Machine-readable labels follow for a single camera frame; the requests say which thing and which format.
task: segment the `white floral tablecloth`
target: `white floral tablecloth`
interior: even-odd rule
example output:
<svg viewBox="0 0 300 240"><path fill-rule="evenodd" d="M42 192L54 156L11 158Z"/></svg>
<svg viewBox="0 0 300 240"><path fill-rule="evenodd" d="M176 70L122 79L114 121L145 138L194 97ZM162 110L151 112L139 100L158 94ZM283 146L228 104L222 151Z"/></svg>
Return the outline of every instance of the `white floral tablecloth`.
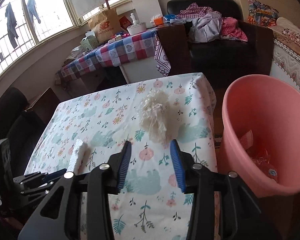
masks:
<svg viewBox="0 0 300 240"><path fill-rule="evenodd" d="M169 94L168 139L153 143L139 127L136 108L149 91ZM182 240L188 231L193 196L178 188L170 158L170 140L217 171L212 112L216 97L202 73L148 80L61 103L41 136L26 174L67 168L77 138L88 144L80 173L118 153L126 140L132 155L121 193L109 196L115 239ZM86 194L82 196L81 239L86 239ZM215 197L215 232L219 200Z"/></svg>

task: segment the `metal bolt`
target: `metal bolt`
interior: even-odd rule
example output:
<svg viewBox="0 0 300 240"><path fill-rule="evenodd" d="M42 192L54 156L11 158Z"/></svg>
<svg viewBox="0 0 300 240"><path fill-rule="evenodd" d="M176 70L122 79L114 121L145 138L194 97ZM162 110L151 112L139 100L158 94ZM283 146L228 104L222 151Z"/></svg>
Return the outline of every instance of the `metal bolt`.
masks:
<svg viewBox="0 0 300 240"><path fill-rule="evenodd" d="M228 176L229 176L230 178L236 178L236 177L238 177L238 173L236 173L235 171L230 171L230 172L228 173Z"/></svg>
<svg viewBox="0 0 300 240"><path fill-rule="evenodd" d="M108 163L102 163L100 166L99 166L99 169L100 170L107 170L110 168L110 165Z"/></svg>
<svg viewBox="0 0 300 240"><path fill-rule="evenodd" d="M66 178L66 179L71 179L73 177L74 173L71 172L71 171L67 171L63 176Z"/></svg>
<svg viewBox="0 0 300 240"><path fill-rule="evenodd" d="M202 165L200 163L195 163L192 165L192 169L194 170L201 170Z"/></svg>

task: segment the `paper bag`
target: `paper bag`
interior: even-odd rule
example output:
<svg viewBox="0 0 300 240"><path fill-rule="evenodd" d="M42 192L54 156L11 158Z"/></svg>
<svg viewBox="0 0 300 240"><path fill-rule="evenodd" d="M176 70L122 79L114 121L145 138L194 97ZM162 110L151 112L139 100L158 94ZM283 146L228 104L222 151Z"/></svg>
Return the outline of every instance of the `paper bag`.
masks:
<svg viewBox="0 0 300 240"><path fill-rule="evenodd" d="M122 31L115 9L98 13L88 20L88 24L100 43L111 39L112 36Z"/></svg>

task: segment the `black sofa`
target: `black sofa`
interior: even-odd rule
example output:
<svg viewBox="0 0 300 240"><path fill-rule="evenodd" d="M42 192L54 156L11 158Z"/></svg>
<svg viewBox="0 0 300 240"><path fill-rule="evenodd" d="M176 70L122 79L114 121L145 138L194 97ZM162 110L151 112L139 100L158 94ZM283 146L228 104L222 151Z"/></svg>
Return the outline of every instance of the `black sofa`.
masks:
<svg viewBox="0 0 300 240"><path fill-rule="evenodd" d="M274 48L271 29L243 22L242 12L233 0L172 0L167 4L167 11L177 15L194 2L212 7L223 17L237 19L248 42L214 40L189 43L192 71L203 72L213 88L226 88L248 74L270 74ZM192 23L185 24L187 33L191 26Z"/></svg>
<svg viewBox="0 0 300 240"><path fill-rule="evenodd" d="M0 98L0 139L10 141L11 171L13 177L21 176L32 152L42 135L45 124L28 107L26 97L11 87Z"/></svg>

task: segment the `trash bin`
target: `trash bin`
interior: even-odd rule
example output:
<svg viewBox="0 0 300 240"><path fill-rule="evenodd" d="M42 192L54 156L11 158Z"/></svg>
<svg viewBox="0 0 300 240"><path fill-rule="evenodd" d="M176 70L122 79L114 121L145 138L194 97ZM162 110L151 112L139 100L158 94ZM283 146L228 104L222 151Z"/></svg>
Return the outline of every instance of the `trash bin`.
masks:
<svg viewBox="0 0 300 240"><path fill-rule="evenodd" d="M224 132L217 154L218 172L236 171L257 197L300 192L300 93L279 79L248 75L227 89L222 106ZM277 169L278 183L267 177L239 139L252 130Z"/></svg>

